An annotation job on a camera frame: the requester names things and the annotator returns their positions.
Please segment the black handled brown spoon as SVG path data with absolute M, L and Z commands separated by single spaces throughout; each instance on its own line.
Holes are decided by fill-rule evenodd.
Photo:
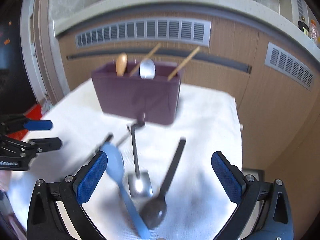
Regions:
M 100 151 L 100 149 L 102 148 L 102 146 L 107 143 L 110 142 L 113 139 L 113 133 L 108 133 L 108 135 L 105 137 L 105 139 L 98 144 L 95 149 L 89 154 L 88 158 L 85 160 L 84 164 L 87 165 L 92 159 L 93 157 Z

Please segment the blue plastic spoon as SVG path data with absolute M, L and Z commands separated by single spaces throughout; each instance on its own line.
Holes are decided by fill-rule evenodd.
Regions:
M 134 206 L 133 201 L 129 197 L 129 194 L 127 193 L 123 185 L 124 161 L 120 150 L 118 150 L 115 145 L 112 145 L 109 142 L 105 143 L 100 150 L 107 155 L 108 162 L 106 173 L 118 185 L 120 195 L 139 237 L 142 239 L 149 239 L 151 237 L 151 233 L 149 232 L 147 226 L 144 224 L 142 218 L 140 217 L 138 211 Z

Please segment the metal shovel-shaped spoon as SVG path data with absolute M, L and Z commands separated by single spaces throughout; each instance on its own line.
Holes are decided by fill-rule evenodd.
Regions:
M 138 162 L 136 131 L 144 126 L 145 121 L 143 119 L 136 120 L 130 126 L 127 126 L 131 137 L 133 162 L 135 168 L 134 172 L 128 173 L 127 175 L 130 196 L 132 198 L 151 198 L 153 196 L 153 189 L 149 173 L 148 171 L 141 171 Z

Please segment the wooden spoon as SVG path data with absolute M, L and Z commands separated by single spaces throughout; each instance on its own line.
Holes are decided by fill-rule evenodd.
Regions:
M 121 53 L 116 59 L 116 75 L 123 76 L 127 68 L 128 57 L 126 53 Z

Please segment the dark spoon with black handle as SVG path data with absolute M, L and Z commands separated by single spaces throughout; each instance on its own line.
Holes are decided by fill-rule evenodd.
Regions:
M 165 196 L 170 188 L 174 175 L 176 173 L 178 164 L 181 159 L 185 147 L 186 139 L 181 138 L 176 148 L 175 154 L 171 161 L 170 167 L 167 170 L 165 178 L 159 189 L 156 197 L 151 198 L 141 209 L 140 217 L 148 229 L 158 227 L 164 220 L 167 214 L 167 203 Z

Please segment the white ceramic spoon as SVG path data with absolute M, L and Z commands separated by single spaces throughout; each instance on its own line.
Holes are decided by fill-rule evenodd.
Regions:
M 139 75 L 142 79 L 154 79 L 156 74 L 155 64 L 151 59 L 143 59 L 139 66 Z

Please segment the wooden chopstick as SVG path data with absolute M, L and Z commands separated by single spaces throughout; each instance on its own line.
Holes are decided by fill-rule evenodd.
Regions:
M 157 51 L 157 50 L 159 50 L 159 48 L 161 48 L 161 44 L 160 43 L 158 43 L 143 59 L 151 59 L 151 57 L 155 54 L 155 52 Z M 139 66 L 140 66 L 140 63 L 138 63 L 132 70 L 131 70 L 131 72 L 129 73 L 129 77 L 132 77 L 132 76 L 134 76 L 135 74 L 136 74 L 136 72 L 138 72 L 139 71 Z
M 168 76 L 167 81 L 172 80 L 176 74 L 200 51 L 200 46 L 195 48 Z

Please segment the red box on floor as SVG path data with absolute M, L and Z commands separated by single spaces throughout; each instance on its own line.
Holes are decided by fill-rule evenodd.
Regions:
M 41 117 L 43 116 L 41 105 L 35 104 L 33 107 L 31 107 L 31 109 L 29 109 L 25 113 L 25 116 L 33 120 L 40 120 Z

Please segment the white table cloth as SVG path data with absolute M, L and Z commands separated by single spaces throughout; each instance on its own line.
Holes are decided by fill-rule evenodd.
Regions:
M 91 80 L 81 84 L 52 108 L 45 119 L 49 131 L 34 131 L 25 140 L 58 137 L 58 151 L 39 154 L 29 170 L 12 173 L 7 192 L 19 222 L 26 226 L 29 203 L 37 180 L 51 183 L 74 174 L 108 133 L 118 142 L 131 119 L 104 114 Z M 158 192 L 181 138 L 184 151 L 165 197 L 167 215 L 151 230 L 152 239 L 213 239 L 235 210 L 212 169 L 211 157 L 220 151 L 242 166 L 242 138 L 236 103 L 217 90 L 181 85 L 172 125 L 148 123 L 136 133 L 138 162 Z

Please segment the maroon plastic utensil holder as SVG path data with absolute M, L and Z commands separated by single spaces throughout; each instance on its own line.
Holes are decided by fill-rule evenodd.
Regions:
M 123 76 L 116 75 L 116 63 L 108 62 L 92 71 L 93 86 L 104 113 L 170 125 L 176 117 L 182 73 L 168 81 L 176 62 L 155 62 L 154 79 L 143 79 L 138 73 L 129 76 L 137 65 L 130 61 Z

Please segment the short metal vent grille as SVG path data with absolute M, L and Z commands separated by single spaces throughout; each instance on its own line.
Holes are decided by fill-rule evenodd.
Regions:
M 268 43 L 265 65 L 290 77 L 307 90 L 312 89 L 313 78 L 315 77 L 312 70 L 293 55 L 271 42 Z

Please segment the long metal vent grille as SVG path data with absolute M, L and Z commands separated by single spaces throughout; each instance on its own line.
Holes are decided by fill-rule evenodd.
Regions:
M 151 17 L 101 25 L 75 35 L 76 48 L 111 42 L 171 41 L 208 47 L 212 23 L 194 18 Z

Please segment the dark bottle with label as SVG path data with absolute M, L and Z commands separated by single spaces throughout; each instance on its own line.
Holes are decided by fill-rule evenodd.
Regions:
M 300 16 L 298 20 L 298 28 L 306 35 L 309 36 L 309 27 L 306 24 L 305 17 Z

